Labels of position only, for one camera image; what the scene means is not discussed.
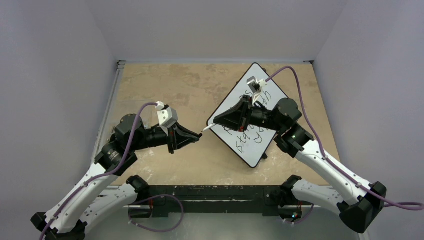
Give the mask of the black whiteboard marker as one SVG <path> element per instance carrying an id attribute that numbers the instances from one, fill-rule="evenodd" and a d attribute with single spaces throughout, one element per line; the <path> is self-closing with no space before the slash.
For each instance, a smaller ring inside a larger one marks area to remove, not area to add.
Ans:
<path id="1" fill-rule="evenodd" d="M 209 129 L 213 128 L 215 125 L 216 125 L 215 123 L 208 125 L 207 127 L 205 127 L 205 128 L 202 130 L 202 132 L 205 132 L 205 131 L 207 131 L 207 130 L 209 130 Z"/>

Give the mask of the white whiteboard black frame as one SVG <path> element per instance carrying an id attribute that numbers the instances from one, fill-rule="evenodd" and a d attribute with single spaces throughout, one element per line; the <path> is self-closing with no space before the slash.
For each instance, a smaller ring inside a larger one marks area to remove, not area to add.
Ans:
<path id="1" fill-rule="evenodd" d="M 218 104 L 207 120 L 206 125 L 213 124 L 213 120 L 217 115 L 235 106 L 239 102 L 239 98 L 243 95 L 253 95 L 251 89 L 248 87 L 248 80 L 251 78 L 265 80 L 268 77 L 269 75 L 258 63 L 253 63 Z M 281 88 L 273 80 L 270 80 L 259 96 L 258 102 L 268 110 L 272 110 L 280 99 L 286 97 L 286 94 Z M 259 164 L 261 157 L 270 146 L 276 133 L 272 130 L 251 125 L 245 132 L 233 131 L 221 125 L 212 127 L 210 131 L 250 168 L 255 168 Z"/>

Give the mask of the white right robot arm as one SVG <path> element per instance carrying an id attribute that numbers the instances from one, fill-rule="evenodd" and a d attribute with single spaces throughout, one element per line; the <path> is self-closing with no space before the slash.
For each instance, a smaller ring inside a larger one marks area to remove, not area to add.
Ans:
<path id="1" fill-rule="evenodd" d="M 387 188 L 380 182 L 370 183 L 324 150 L 318 139 L 298 124 L 302 113 L 291 98 L 282 98 L 273 110 L 266 109 L 253 98 L 243 95 L 239 102 L 217 115 L 213 123 L 227 129 L 244 132 L 249 126 L 275 131 L 277 147 L 302 162 L 331 185 L 331 189 L 316 186 L 299 176 L 291 176 L 281 186 L 280 196 L 288 204 L 306 201 L 339 216 L 356 233 L 363 234 L 383 209 L 381 200 Z"/>

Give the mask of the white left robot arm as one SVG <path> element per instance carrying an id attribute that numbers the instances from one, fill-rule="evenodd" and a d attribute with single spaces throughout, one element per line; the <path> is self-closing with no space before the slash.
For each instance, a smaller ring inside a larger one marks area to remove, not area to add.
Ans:
<path id="1" fill-rule="evenodd" d="M 103 200 L 97 197 L 137 161 L 136 151 L 167 146 L 173 154 L 202 137 L 181 126 L 173 116 L 168 117 L 164 110 L 159 116 L 160 123 L 151 128 L 145 128 L 137 114 L 125 115 L 120 120 L 110 141 L 72 191 L 51 210 L 31 218 L 41 232 L 41 240 L 83 240 L 96 224 L 117 209 L 148 201 L 149 185 L 139 176 L 131 177 L 114 195 Z"/>

